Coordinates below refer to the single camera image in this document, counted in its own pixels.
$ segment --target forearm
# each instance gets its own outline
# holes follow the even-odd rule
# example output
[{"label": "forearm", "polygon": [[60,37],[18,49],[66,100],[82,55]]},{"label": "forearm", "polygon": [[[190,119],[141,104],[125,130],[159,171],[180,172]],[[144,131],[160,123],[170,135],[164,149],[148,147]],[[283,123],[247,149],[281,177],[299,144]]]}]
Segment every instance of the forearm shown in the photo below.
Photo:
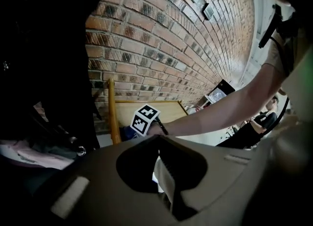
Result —
[{"label": "forearm", "polygon": [[260,124],[256,123],[255,121],[250,121],[250,124],[252,125],[253,129],[256,133],[261,134],[266,131]]},{"label": "forearm", "polygon": [[246,89],[233,92],[219,102],[165,124],[170,135],[189,136],[227,128],[255,115],[262,103],[253,102]]}]

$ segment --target person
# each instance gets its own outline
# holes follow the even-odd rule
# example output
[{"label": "person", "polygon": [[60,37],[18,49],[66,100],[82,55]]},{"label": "person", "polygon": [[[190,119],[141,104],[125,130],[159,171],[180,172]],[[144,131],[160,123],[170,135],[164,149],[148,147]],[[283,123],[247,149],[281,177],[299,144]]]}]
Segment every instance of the person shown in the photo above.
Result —
[{"label": "person", "polygon": [[260,139],[260,134],[269,129],[277,119],[278,97],[275,95],[265,107],[267,112],[261,112],[254,120],[251,119],[233,136],[217,146],[244,149],[256,144]]},{"label": "person", "polygon": [[[259,112],[280,88],[286,92],[299,120],[313,120],[313,49],[312,22],[307,15],[305,0],[280,0],[289,2],[299,16],[297,37],[284,40],[278,33],[275,39],[282,48],[280,57],[277,44],[270,41],[268,58],[254,79],[242,89],[231,93],[219,102],[197,113],[164,124],[169,135],[189,136],[203,134],[241,123]],[[287,60],[285,46],[292,47],[293,71],[284,71],[281,60]],[[162,129],[154,124],[148,135],[162,135]]]}]

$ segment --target wooden railing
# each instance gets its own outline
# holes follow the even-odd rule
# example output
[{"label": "wooden railing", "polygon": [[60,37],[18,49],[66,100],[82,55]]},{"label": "wooden railing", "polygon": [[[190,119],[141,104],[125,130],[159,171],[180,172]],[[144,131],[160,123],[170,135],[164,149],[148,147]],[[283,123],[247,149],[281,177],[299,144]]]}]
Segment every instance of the wooden railing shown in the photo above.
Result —
[{"label": "wooden railing", "polygon": [[110,116],[110,127],[111,127],[111,138],[113,144],[120,143],[121,136],[119,133],[119,126],[116,115],[116,107],[115,107],[115,93],[114,93],[114,80],[108,80],[109,86],[109,116]]}]

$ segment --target black clothing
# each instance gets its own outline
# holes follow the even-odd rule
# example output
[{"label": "black clothing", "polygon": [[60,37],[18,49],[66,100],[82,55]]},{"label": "black clothing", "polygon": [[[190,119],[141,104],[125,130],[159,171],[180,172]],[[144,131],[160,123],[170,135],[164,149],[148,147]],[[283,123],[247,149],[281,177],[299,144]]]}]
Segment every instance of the black clothing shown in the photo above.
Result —
[{"label": "black clothing", "polygon": [[277,120],[276,113],[271,113],[266,116],[267,113],[268,112],[261,112],[261,114],[254,119],[257,124],[260,124],[265,129],[268,129]]},{"label": "black clothing", "polygon": [[99,0],[6,1],[3,47],[11,54],[0,69],[1,130],[32,136],[24,120],[41,102],[50,125],[61,125],[87,151],[99,148],[85,49],[85,22]]},{"label": "black clothing", "polygon": [[[257,124],[261,125],[265,129],[268,129],[277,119],[276,113],[271,113],[266,116],[267,113],[268,112],[261,113],[254,119]],[[247,123],[237,133],[217,146],[244,149],[252,147],[258,143],[259,140],[260,135],[254,130],[250,123]]]}]

